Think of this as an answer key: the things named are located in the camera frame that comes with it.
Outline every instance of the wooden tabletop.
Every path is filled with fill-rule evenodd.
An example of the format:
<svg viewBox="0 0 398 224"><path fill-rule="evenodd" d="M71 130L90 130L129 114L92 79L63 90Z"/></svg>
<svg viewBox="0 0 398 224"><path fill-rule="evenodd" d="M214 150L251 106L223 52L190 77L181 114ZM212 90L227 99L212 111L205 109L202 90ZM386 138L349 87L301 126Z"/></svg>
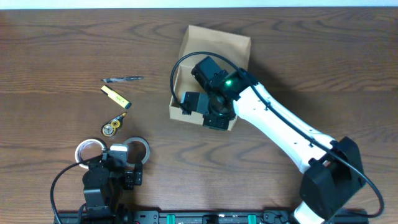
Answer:
<svg viewBox="0 0 398 224"><path fill-rule="evenodd" d="M231 132L169 119L169 76L189 24L252 38L249 71L298 117L361 150L366 174L398 219L398 10L258 8L0 11L0 222L51 223L50 186L77 145L145 137L152 154L129 203L161 210L294 209L302 175L239 119ZM113 138L101 126L132 103ZM85 202L74 168L55 188L59 210ZM377 210L367 186L346 205Z"/></svg>

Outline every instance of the black cable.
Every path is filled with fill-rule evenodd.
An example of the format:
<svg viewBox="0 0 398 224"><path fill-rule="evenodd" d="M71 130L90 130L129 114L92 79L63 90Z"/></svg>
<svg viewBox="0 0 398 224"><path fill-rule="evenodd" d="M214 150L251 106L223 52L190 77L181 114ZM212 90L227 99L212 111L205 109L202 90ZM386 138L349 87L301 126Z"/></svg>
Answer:
<svg viewBox="0 0 398 224"><path fill-rule="evenodd" d="M55 206L55 201L54 201L54 188L55 188L55 184L57 183L57 180L58 180L58 179L61 177L61 175L62 175L64 172L66 172L68 169L71 169L72 167L78 166L79 164L82 164L82 163L87 163L87 162L89 162L89 161L92 161L92 160L95 160L95 159L99 159L99 158L101 158L101 157L102 157L102 156L96 156L96 157L93 157L93 158L91 158L91 159L87 159L87 160L85 160L85 161L81 161L81 162L77 162L77 163L75 163L75 164L72 164L72 165L66 167L65 169L63 169L63 170L54 178L54 180L53 180L53 182L52 182L52 185L51 185L51 189L50 189L50 201L51 201L52 210L53 210L54 215L55 215L55 219L58 221L58 224L62 224L62 222L61 222L61 219L60 219L60 215L59 215L58 212L57 212L57 208L56 208L56 206Z"/></svg>
<svg viewBox="0 0 398 224"><path fill-rule="evenodd" d="M174 73L178 67L178 65L185 60L186 58L189 58L191 56L194 55L210 55L210 56L214 56L217 58L220 58L222 60L224 60L226 63L228 63L230 66L232 66L239 74L239 76L243 77L246 81L246 83L248 85L250 85L250 87L252 88L253 92L256 94L256 96L261 100L262 103L264 103L264 105L266 106L267 109L269 109L270 111L272 111L279 119L281 119L287 126L289 126L290 128L292 128L294 131L296 131L299 135L301 135L304 139L308 140L311 144L313 144L314 146L319 147L321 150L325 151L326 153L328 153L329 155L331 155L334 159L336 159L337 161L341 162L342 164L344 164L345 166L349 167L351 170L353 170L355 173L357 173L358 175L360 175L366 183L369 184L369 186L372 188L372 190L374 191L374 193L377 196L377 199L379 200L379 210L374 213L374 214L362 214L362 213L356 213L356 212L351 212L353 215L357 215L357 216L361 216L361 217L366 217L366 218L376 218L378 216L380 216L383 213L384 210L384 200L383 197L380 193L380 190L376 187L376 185L371 181L371 179L369 179L365 174L363 174L361 171L357 170L357 168L353 167L350 163L346 162L344 159L342 159L340 156L338 156L337 154L335 154L333 151L329 150L326 146L322 145L321 143L319 143L318 141L316 141L314 138L307 136L302 130L300 130L298 127L294 126L294 124L292 124L289 120L287 120L286 118L284 118L280 113L278 113L278 111L275 110L274 107L272 107L271 103L266 101L261 94L256 90L256 87L251 83L250 79L238 68L238 66L236 66L233 62L231 62L230 60L228 60L227 58L212 53L212 52L192 52L190 54L187 54L185 56L183 56L182 58L180 58L180 60L177 61L177 63L174 65L174 68L172 70L172 74L170 76L170 88L172 91L172 95L174 98L174 101L177 102L177 104L182 107L182 104L178 101L177 97L175 96L174 93L174 88L173 88L173 77L174 77Z"/></svg>
<svg viewBox="0 0 398 224"><path fill-rule="evenodd" d="M79 211L77 211L77 224L81 224L81 218L83 216L83 210L85 209L87 203L80 206Z"/></svg>

